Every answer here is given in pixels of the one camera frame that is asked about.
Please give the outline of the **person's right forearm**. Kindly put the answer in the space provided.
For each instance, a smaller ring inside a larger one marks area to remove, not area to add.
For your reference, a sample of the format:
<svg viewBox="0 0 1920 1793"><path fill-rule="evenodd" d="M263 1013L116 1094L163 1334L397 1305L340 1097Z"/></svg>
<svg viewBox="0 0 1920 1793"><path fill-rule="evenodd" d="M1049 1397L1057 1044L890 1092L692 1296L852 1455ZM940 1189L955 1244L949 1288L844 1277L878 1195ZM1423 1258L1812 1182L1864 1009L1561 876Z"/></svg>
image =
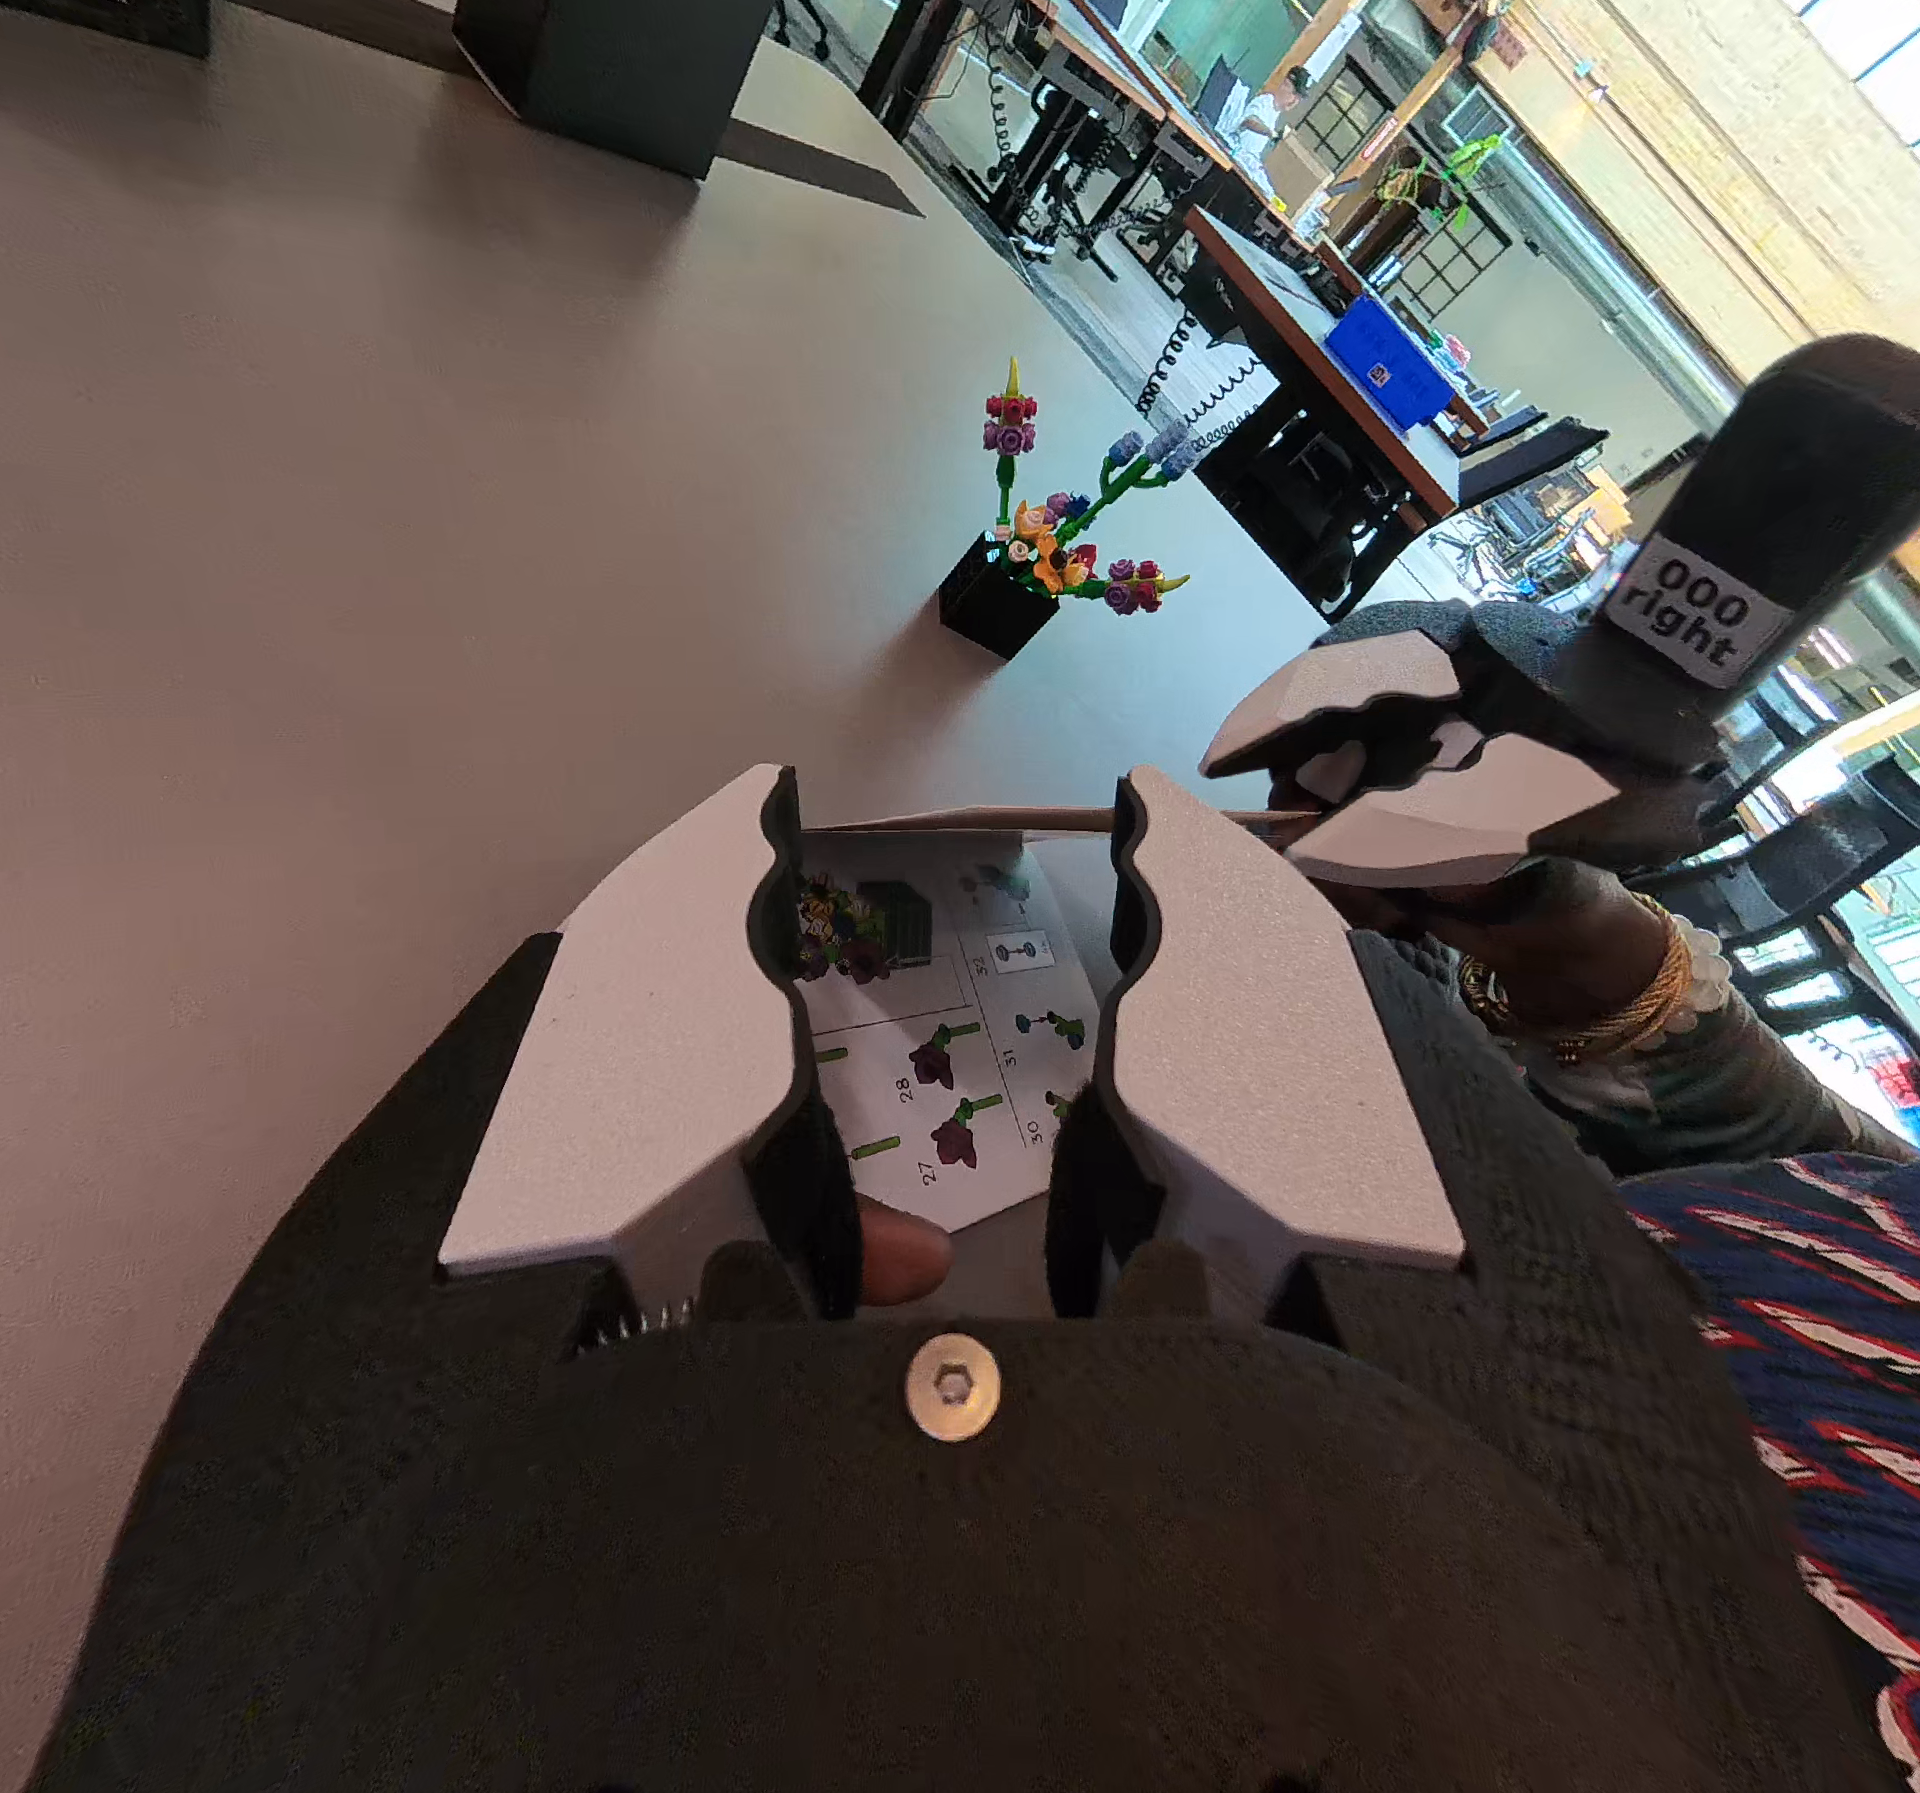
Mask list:
<svg viewBox="0 0 1920 1793"><path fill-rule="evenodd" d="M1565 1062L1545 1042L1509 1052L1576 1146L1614 1177L1813 1152L1916 1158L1910 1142L1807 1070L1733 988L1687 1025L1613 1056Z"/></svg>

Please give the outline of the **person's right hand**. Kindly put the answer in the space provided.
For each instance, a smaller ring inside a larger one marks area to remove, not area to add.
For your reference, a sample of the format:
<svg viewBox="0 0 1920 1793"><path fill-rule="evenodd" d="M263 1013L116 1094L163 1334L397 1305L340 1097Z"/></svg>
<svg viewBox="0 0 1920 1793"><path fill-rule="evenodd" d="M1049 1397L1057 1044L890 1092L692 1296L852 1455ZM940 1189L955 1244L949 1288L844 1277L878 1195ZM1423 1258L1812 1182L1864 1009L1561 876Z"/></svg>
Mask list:
<svg viewBox="0 0 1920 1793"><path fill-rule="evenodd" d="M1696 969L1672 915L1572 860L1481 886L1317 888L1353 926L1440 966L1504 1042L1592 1059L1648 1042L1689 1009Z"/></svg>

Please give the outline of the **wooden office desk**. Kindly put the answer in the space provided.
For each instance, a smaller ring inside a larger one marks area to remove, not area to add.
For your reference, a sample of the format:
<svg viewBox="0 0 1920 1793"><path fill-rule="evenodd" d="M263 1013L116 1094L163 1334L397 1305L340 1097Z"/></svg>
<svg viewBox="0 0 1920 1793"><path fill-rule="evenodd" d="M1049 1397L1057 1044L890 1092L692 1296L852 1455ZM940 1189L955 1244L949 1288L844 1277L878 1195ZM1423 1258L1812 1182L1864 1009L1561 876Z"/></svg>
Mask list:
<svg viewBox="0 0 1920 1793"><path fill-rule="evenodd" d="M1345 619L1460 509L1460 460L1436 429L1398 427L1332 358L1335 316L1295 270L1199 208L1187 235L1199 322L1230 317L1273 377L1197 477L1325 621Z"/></svg>
<svg viewBox="0 0 1920 1793"><path fill-rule="evenodd" d="M1195 184L1205 139L1178 136L1182 107L1089 0L899 0L860 78L862 106L903 136L971 35L984 61L1023 56L1034 95L1025 141L998 142L996 174L967 182L975 203L1027 257L1067 240L1115 281L1102 240L1147 180Z"/></svg>

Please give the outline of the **black office chair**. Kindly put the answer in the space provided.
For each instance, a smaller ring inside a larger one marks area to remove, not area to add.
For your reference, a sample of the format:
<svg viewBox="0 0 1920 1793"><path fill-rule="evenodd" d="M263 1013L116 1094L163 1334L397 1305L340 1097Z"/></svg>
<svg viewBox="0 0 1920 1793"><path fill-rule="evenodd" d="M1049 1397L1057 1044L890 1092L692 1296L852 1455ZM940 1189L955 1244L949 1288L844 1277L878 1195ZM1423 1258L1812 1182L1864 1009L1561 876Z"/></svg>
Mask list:
<svg viewBox="0 0 1920 1793"><path fill-rule="evenodd" d="M1916 1024L1837 915L1916 845L1916 780L1884 757L1740 853L1644 874L1637 888L1720 940L1733 988L1781 1036L1864 1020L1916 1052Z"/></svg>

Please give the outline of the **person's left hand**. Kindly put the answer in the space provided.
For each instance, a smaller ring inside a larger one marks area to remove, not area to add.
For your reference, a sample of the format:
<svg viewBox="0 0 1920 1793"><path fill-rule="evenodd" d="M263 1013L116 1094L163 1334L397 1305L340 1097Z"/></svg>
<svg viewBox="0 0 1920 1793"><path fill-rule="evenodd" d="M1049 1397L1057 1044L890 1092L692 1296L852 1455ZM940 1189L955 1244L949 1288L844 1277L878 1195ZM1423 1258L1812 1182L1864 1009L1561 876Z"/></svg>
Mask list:
<svg viewBox="0 0 1920 1793"><path fill-rule="evenodd" d="M952 1271L952 1238L918 1216L855 1198L860 1227L858 1302L897 1308L932 1296Z"/></svg>

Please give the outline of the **lego flower bouquet model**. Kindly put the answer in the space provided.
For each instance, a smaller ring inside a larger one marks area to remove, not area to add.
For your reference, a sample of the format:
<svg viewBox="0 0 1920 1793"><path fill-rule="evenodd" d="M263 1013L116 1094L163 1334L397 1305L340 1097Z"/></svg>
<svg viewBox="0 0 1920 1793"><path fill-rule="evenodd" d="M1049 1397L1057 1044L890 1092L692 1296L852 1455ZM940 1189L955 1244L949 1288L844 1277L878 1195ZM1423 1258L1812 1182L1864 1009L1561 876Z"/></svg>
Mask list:
<svg viewBox="0 0 1920 1793"><path fill-rule="evenodd" d="M1151 557L1103 555L1090 538L1092 525L1076 544L1060 545L1049 523L1070 490L1040 500L1015 492L1039 424L1039 400L1023 388L1015 358L1001 388L987 396L980 420L980 444L996 460L996 515L934 592L947 632L1008 663L1063 606L1158 614L1187 586L1185 575L1166 572Z"/></svg>

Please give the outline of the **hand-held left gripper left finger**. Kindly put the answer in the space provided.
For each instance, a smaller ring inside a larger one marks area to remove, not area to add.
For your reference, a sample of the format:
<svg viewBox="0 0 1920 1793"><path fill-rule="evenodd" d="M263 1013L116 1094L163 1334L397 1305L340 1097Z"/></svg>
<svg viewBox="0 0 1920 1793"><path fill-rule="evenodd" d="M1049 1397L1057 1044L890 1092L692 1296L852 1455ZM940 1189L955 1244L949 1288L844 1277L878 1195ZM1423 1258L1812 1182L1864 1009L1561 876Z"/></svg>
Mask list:
<svg viewBox="0 0 1920 1793"><path fill-rule="evenodd" d="M753 766L567 915L438 1262L606 1261L642 1315L767 1243L827 1319L860 1302L849 1156L799 996L799 788Z"/></svg>

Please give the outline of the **green potted plant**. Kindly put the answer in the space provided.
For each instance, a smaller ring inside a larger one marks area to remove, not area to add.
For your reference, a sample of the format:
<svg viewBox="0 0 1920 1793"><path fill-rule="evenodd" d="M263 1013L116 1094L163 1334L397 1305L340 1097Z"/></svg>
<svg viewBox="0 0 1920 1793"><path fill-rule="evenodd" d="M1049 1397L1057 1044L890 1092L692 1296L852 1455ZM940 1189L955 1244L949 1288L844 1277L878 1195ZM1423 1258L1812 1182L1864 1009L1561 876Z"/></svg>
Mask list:
<svg viewBox="0 0 1920 1793"><path fill-rule="evenodd" d="M1441 159L1413 159L1383 169L1374 186L1381 208L1404 208L1447 232L1460 232L1479 172L1506 147L1504 133L1454 144Z"/></svg>

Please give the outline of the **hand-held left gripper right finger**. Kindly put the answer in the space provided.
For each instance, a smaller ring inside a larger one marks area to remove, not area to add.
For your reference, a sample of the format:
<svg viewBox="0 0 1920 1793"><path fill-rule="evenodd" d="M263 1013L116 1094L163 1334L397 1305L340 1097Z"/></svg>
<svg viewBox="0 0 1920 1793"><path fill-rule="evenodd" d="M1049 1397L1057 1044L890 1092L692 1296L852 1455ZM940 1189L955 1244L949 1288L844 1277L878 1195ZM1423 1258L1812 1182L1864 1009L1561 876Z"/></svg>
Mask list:
<svg viewBox="0 0 1920 1793"><path fill-rule="evenodd" d="M1054 1140L1052 1310L1090 1316L1152 1239L1250 1320L1308 1258L1454 1275L1466 1239L1342 915L1158 769L1119 774L1109 852L1117 981Z"/></svg>

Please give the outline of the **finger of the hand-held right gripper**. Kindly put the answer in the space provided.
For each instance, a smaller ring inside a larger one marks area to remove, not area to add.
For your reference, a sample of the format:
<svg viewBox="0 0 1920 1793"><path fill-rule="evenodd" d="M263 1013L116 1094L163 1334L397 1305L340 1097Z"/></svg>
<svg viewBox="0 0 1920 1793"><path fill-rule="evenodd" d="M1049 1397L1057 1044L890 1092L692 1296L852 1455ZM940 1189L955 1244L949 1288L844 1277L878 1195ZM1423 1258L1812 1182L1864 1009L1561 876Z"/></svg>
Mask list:
<svg viewBox="0 0 1920 1793"><path fill-rule="evenodd" d="M1284 776L1324 807L1289 860L1321 884L1371 888L1498 882L1556 826L1621 798L1570 751L1476 727L1335 727L1286 756Z"/></svg>
<svg viewBox="0 0 1920 1793"><path fill-rule="evenodd" d="M1453 654L1408 630L1310 646L1242 695L1199 761L1200 776L1277 766L1289 735L1383 701L1453 701L1460 677Z"/></svg>

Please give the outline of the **blue storage bin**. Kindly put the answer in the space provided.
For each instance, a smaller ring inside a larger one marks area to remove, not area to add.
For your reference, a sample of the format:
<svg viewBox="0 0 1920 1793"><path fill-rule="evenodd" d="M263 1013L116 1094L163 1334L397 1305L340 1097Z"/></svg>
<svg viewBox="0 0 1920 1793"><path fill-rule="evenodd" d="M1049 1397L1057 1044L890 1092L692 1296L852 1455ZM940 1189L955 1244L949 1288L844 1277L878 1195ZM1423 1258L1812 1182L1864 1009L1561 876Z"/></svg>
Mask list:
<svg viewBox="0 0 1920 1793"><path fill-rule="evenodd" d="M1325 352L1400 432L1453 411L1456 382L1374 292L1356 292L1334 319Z"/></svg>

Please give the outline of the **lego instruction booklet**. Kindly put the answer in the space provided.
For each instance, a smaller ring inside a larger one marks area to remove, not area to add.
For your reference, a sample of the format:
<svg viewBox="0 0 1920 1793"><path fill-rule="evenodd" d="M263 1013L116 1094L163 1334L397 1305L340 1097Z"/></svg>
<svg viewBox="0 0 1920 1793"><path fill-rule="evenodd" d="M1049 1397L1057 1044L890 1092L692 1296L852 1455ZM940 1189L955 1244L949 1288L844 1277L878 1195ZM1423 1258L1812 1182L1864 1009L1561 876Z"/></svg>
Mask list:
<svg viewBox="0 0 1920 1793"><path fill-rule="evenodd" d="M810 829L798 879L854 1190L947 1232L1042 1195L1115 972L1105 831Z"/></svg>

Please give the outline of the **green lego sprig blue buds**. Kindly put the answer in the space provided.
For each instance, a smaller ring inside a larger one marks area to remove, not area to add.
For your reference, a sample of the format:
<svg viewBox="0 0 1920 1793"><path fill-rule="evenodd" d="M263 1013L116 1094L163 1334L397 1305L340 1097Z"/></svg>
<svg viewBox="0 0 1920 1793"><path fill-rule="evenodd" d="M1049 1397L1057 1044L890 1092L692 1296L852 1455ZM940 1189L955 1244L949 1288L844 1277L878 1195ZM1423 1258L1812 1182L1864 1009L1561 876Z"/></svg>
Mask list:
<svg viewBox="0 0 1920 1793"><path fill-rule="evenodd" d="M1060 545L1076 544L1092 521L1134 490L1162 490L1189 475L1200 459L1200 444L1191 427L1176 424L1152 435L1129 432L1102 456L1097 487L1090 496L1066 495L1052 517L1049 531Z"/></svg>

